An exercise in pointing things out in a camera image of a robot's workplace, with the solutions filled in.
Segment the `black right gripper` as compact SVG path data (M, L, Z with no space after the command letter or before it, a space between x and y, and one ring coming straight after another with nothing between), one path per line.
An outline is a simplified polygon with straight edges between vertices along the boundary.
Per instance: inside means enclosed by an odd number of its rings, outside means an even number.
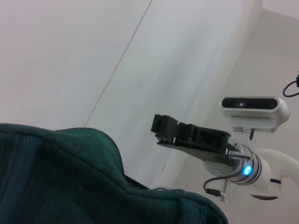
M151 131L163 142L198 149L206 152L224 154L231 134L225 131L204 128L192 124L179 123L167 115L155 114Z

